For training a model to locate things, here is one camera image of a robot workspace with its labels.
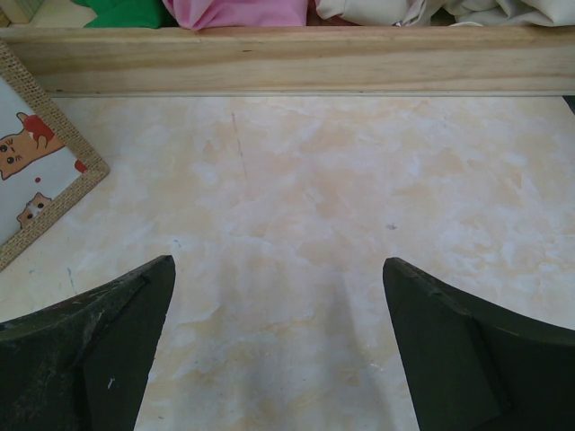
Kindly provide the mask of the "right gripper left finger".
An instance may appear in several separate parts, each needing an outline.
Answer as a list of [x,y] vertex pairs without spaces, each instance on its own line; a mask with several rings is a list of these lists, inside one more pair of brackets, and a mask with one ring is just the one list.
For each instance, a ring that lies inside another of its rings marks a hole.
[[132,430],[173,297],[160,256],[1,324],[3,430]]

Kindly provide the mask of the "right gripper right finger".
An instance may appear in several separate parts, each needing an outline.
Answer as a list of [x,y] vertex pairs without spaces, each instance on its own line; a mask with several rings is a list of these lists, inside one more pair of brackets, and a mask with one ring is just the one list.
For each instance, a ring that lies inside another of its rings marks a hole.
[[450,286],[400,258],[383,266],[421,430],[572,430],[574,332]]

